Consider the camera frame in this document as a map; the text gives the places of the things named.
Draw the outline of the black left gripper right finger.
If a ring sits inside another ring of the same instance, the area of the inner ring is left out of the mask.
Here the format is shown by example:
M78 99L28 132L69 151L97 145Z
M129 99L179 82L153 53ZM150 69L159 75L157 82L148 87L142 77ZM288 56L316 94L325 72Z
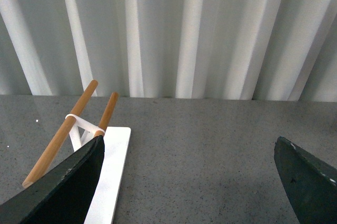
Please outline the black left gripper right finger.
M284 137L274 147L282 185L300 223L336 223L336 168Z

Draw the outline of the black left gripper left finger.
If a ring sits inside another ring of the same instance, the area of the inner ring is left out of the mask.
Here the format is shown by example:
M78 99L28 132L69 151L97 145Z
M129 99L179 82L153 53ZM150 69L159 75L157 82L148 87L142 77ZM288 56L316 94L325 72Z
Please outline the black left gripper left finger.
M84 223L104 160L102 136L1 205L1 223Z

